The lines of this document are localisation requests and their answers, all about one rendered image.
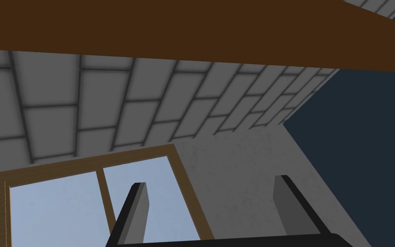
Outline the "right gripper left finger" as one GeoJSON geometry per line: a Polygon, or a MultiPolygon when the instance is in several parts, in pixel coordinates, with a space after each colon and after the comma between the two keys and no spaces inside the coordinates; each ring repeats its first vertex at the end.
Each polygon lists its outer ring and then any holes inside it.
{"type": "Polygon", "coordinates": [[[147,184],[132,184],[107,245],[143,243],[149,207],[147,184]]]}

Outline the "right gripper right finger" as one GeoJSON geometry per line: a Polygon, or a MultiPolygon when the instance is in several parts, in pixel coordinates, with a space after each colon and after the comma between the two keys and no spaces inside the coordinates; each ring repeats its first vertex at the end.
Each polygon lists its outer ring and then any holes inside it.
{"type": "Polygon", "coordinates": [[[275,176],[273,201],[287,235],[331,233],[289,176],[275,176]]]}

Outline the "wooden framed window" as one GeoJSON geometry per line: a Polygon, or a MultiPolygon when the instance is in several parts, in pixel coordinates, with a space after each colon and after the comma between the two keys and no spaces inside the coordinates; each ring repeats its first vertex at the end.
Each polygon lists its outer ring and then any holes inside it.
{"type": "Polygon", "coordinates": [[[45,163],[18,166],[10,154],[0,168],[0,247],[105,247],[116,222],[112,206],[113,185],[127,193],[134,179],[124,174],[130,164],[131,174],[137,165],[144,172],[155,169],[146,179],[161,175],[175,178],[168,182],[173,192],[165,202],[173,216],[168,226],[185,224],[185,239],[196,235],[201,240],[214,239],[185,167],[174,144],[143,147],[124,152],[85,157],[63,155],[46,158],[45,163]]]}

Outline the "brown wooden cupboard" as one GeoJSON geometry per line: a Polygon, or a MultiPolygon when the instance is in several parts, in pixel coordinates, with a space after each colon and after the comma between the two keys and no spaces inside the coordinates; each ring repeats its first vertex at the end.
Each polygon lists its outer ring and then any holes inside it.
{"type": "Polygon", "coordinates": [[[395,21],[342,0],[0,0],[0,50],[395,72],[395,21]]]}

